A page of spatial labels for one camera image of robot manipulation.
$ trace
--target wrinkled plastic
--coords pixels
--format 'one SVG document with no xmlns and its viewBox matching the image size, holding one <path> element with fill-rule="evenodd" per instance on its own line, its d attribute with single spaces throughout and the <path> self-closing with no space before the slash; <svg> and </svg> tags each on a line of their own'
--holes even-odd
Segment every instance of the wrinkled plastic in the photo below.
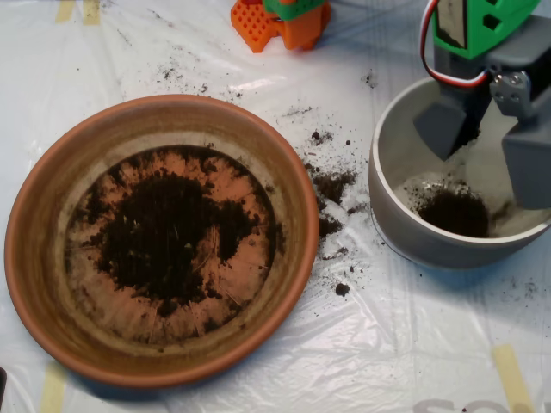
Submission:
<svg viewBox="0 0 551 413">
<path fill-rule="evenodd" d="M 27 173 L 56 139 L 141 96 L 233 102 L 268 121 L 305 162 L 357 173 L 342 204 L 326 209 L 344 228 L 321 244 L 300 302 L 253 355 L 220 376 L 162 391 L 124 391 L 69 373 L 62 411 L 509 411 L 491 357 L 501 343 L 513 345 L 543 411 L 551 402 L 551 233 L 489 268 L 445 273 L 392 252 L 368 207 L 347 213 L 369 202 L 376 120 L 424 77 L 417 54 L 424 2 L 334 0 L 313 52 L 289 52 L 273 39 L 262 54 L 232 28 L 232 4 L 102 0 L 100 24 L 84 26 L 82 3 L 57 24 L 58 1 L 0 1 L 2 231 Z M 551 15 L 551 3 L 538 12 Z M 316 145 L 316 130 L 332 140 Z M 337 253 L 342 248 L 348 253 Z M 345 297 L 335 294 L 338 283 L 350 287 Z M 40 411 L 51 361 L 0 278 L 3 413 Z"/>
</svg>

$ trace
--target yellow tape strip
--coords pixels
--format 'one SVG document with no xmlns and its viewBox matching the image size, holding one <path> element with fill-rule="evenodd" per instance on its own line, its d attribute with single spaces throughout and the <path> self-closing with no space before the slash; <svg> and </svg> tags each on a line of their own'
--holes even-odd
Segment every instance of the yellow tape strip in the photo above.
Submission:
<svg viewBox="0 0 551 413">
<path fill-rule="evenodd" d="M 510 344 L 494 347 L 492 355 L 511 413 L 535 413 L 513 347 Z"/>
<path fill-rule="evenodd" d="M 42 390 L 40 413 L 61 413 L 66 379 L 67 372 L 59 363 L 52 361 L 48 364 L 44 389 Z"/>
<path fill-rule="evenodd" d="M 58 14 L 55 16 L 55 22 L 63 23 L 69 21 L 74 8 L 75 0 L 61 0 L 59 2 Z"/>
<path fill-rule="evenodd" d="M 100 0 L 84 0 L 84 25 L 100 24 Z"/>
</svg>

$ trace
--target red wire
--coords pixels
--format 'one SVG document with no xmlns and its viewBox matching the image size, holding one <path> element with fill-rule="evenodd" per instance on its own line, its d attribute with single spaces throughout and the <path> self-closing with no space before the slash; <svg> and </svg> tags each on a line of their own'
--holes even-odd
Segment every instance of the red wire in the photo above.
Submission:
<svg viewBox="0 0 551 413">
<path fill-rule="evenodd" d="M 428 9 L 425 11 L 426 12 L 426 14 L 425 14 L 426 18 L 424 19 L 423 26 L 421 27 L 421 41 L 420 41 L 421 50 L 420 50 L 420 52 L 421 52 L 421 61 L 423 62 L 423 66 L 424 66 L 425 70 L 429 73 L 429 75 L 431 77 L 433 77 L 434 79 L 436 79 L 437 81 L 439 81 L 439 82 L 444 82 L 444 83 L 447 83 L 447 84 L 451 84 L 453 86 L 456 86 L 458 88 L 463 88 L 463 89 L 465 89 L 465 88 L 475 88 L 477 86 L 480 86 L 481 84 L 483 84 L 487 80 L 487 74 L 485 74 L 484 76 L 480 77 L 478 80 L 473 81 L 471 83 L 462 83 L 462 82 L 458 82 L 458 81 L 453 80 L 453 78 L 451 78 L 451 77 L 444 77 L 443 75 L 441 75 L 437 71 L 432 70 L 426 62 L 424 52 L 425 52 L 425 43 L 426 43 L 426 40 L 427 40 L 427 33 L 429 31 L 430 19 L 431 19 L 432 15 L 434 14 L 434 11 L 435 11 L 439 1 L 440 0 L 430 0 L 430 5 L 429 5 Z"/>
</svg>

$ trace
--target orange grid part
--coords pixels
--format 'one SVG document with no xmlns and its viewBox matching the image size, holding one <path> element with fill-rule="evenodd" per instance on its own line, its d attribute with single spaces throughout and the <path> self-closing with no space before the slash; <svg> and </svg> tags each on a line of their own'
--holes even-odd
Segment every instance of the orange grid part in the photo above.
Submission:
<svg viewBox="0 0 551 413">
<path fill-rule="evenodd" d="M 232 8 L 232 25 L 254 53 L 260 53 L 272 37 L 278 35 L 275 13 L 262 4 L 245 4 L 238 0 Z"/>
<path fill-rule="evenodd" d="M 291 21 L 283 22 L 277 14 L 268 13 L 255 0 L 237 0 L 232 8 L 232 25 L 247 46 L 260 53 L 272 37 L 281 35 L 288 50 L 302 47 L 311 50 L 331 19 L 329 2 Z"/>
</svg>

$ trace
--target clear plastic sheet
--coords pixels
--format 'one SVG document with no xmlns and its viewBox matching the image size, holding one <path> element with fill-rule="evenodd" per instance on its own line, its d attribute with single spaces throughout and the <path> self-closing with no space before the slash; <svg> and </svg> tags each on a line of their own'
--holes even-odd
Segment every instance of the clear plastic sheet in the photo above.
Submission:
<svg viewBox="0 0 551 413">
<path fill-rule="evenodd" d="M 231 0 L 102 0 L 99 25 L 84 25 L 81 2 L 68 22 L 56 23 L 59 1 L 0 1 L 2 231 L 27 173 L 56 139 L 141 96 L 232 102 L 268 121 L 305 162 L 358 174 L 342 205 L 327 207 L 344 228 L 321 244 L 300 302 L 258 351 L 220 376 L 162 391 L 124 391 L 68 373 L 64 413 L 503 412 L 491 357 L 501 343 L 514 347 L 536 410 L 551 403 L 551 233 L 491 267 L 446 273 L 391 251 L 369 208 L 347 213 L 369 201 L 376 120 L 424 76 L 417 55 L 424 2 L 331 4 L 315 51 L 289 52 L 275 39 L 253 55 L 231 26 Z M 551 15 L 551 2 L 538 13 Z M 333 140 L 315 145 L 315 130 Z M 342 247 L 348 253 L 336 254 Z M 345 297 L 335 294 L 339 282 L 350 287 Z M 44 411 L 51 362 L 1 277 L 3 413 Z"/>
</svg>

